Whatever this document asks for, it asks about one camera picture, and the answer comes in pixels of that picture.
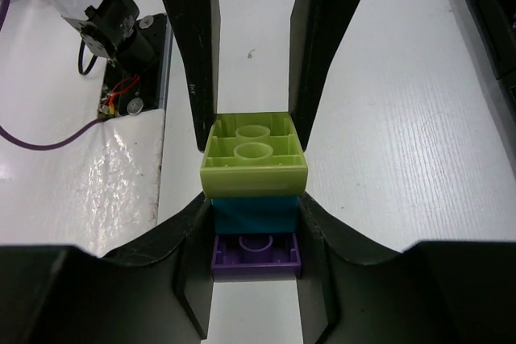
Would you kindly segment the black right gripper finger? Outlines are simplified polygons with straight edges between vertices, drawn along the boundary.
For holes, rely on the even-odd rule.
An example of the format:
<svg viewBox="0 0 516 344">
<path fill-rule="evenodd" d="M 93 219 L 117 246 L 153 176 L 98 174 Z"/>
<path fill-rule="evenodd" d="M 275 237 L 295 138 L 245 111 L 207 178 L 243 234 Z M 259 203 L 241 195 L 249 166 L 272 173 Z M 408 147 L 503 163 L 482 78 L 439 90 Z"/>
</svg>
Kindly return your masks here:
<svg viewBox="0 0 516 344">
<path fill-rule="evenodd" d="M 217 111 L 219 0 L 162 1 L 185 69 L 197 148 L 204 152 Z"/>
<path fill-rule="evenodd" d="M 307 149 L 327 74 L 360 0 L 295 0 L 289 30 L 289 113 Z"/>
</svg>

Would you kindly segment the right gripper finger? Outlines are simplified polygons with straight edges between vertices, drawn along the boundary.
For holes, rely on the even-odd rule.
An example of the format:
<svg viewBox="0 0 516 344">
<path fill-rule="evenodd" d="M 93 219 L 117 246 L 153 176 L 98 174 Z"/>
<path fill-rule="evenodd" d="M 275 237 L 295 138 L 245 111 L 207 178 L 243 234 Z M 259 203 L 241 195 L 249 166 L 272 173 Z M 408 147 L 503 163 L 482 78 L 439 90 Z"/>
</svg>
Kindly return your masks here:
<svg viewBox="0 0 516 344">
<path fill-rule="evenodd" d="M 298 207 L 297 281 L 306 343 L 512 343 L 515 245 L 418 242 L 397 252 Z"/>
<path fill-rule="evenodd" d="M 4 343 L 199 343 L 208 334 L 210 201 L 97 257 L 66 245 L 1 249 Z"/>
</svg>

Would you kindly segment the purple oval lego piece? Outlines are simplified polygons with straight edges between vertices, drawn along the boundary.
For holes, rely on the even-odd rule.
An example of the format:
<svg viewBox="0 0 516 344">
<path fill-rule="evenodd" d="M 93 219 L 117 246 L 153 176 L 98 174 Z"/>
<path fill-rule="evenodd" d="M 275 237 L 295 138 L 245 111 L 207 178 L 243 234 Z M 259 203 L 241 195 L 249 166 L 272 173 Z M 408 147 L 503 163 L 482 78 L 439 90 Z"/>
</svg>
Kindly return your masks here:
<svg viewBox="0 0 516 344">
<path fill-rule="evenodd" d="M 295 234 L 215 236 L 211 259 L 214 280 L 286 280 L 302 273 Z"/>
</svg>

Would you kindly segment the teal pink lego brick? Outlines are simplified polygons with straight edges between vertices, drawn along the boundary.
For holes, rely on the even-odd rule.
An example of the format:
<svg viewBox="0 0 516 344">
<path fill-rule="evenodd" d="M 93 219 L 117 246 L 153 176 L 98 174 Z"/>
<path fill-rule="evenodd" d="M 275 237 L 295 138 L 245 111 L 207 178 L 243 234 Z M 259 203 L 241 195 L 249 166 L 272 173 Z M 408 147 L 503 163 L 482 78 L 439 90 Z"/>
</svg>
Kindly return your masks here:
<svg viewBox="0 0 516 344">
<path fill-rule="evenodd" d="M 299 196 L 214 198 L 216 234 L 284 234 L 297 227 Z"/>
</svg>

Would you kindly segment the yellow green lego brick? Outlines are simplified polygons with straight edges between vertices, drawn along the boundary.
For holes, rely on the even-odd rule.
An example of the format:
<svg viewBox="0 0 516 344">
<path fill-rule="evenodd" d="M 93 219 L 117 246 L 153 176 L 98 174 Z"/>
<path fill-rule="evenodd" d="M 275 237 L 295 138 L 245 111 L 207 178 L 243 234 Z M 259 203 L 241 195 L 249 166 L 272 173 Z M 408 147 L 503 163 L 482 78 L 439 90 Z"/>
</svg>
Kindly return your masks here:
<svg viewBox="0 0 516 344">
<path fill-rule="evenodd" d="M 308 166 L 290 114 L 218 115 L 200 177 L 210 199 L 302 195 Z"/>
</svg>

